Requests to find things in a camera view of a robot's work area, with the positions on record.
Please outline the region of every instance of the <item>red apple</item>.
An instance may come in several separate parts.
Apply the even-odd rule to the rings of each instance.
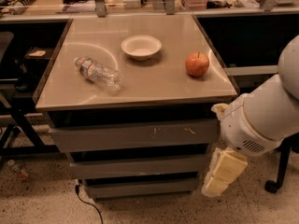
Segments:
[[[190,76],[201,77],[209,67],[208,56],[204,52],[192,52],[186,58],[185,67]]]

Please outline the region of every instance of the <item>table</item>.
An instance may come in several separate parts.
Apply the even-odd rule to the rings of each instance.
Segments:
[[[152,35],[162,50],[146,62],[121,51],[131,35]],[[185,57],[208,54],[205,76],[189,77]],[[82,55],[123,75],[116,95],[86,80]],[[73,19],[36,109],[91,198],[192,191],[218,139],[210,107],[237,96],[190,15]]]

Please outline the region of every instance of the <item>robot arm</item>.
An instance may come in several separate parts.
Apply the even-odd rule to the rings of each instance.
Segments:
[[[299,36],[282,51],[278,74],[230,103],[221,137],[246,156],[259,156],[299,133]]]
[[[221,122],[221,138],[228,149],[215,151],[203,193],[218,196],[255,157],[277,148],[284,138],[299,133],[299,36],[282,51],[278,74],[252,93],[212,110]]]

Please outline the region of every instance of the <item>floor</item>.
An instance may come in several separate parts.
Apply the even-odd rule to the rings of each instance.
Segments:
[[[35,126],[47,144],[51,142],[44,125]],[[27,145],[20,133],[12,145]],[[211,145],[223,146],[222,142]],[[299,223],[299,157],[292,153],[285,183],[276,194],[263,189],[267,179],[275,179],[279,153],[250,158],[249,167],[218,198],[201,194],[201,185],[193,193],[121,198],[94,203],[82,190],[86,202],[94,203],[105,224],[164,223]],[[96,210],[82,203],[75,193],[75,180],[63,154],[19,157],[30,172],[20,181],[8,170],[6,161],[0,171],[1,224],[101,223]]]

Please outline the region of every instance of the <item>drawer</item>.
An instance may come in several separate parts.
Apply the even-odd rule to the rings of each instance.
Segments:
[[[50,129],[61,152],[216,142],[216,119],[172,120]]]
[[[168,176],[167,178],[157,175],[154,178],[145,178],[135,182],[117,182],[114,184],[84,186],[87,195],[93,199],[105,199],[127,197],[136,195],[149,195],[161,193],[174,193],[194,191],[199,184],[199,177],[191,175],[185,178]]]
[[[164,175],[201,172],[206,168],[208,156],[188,155],[149,159],[71,162],[71,172],[77,179],[122,176]]]

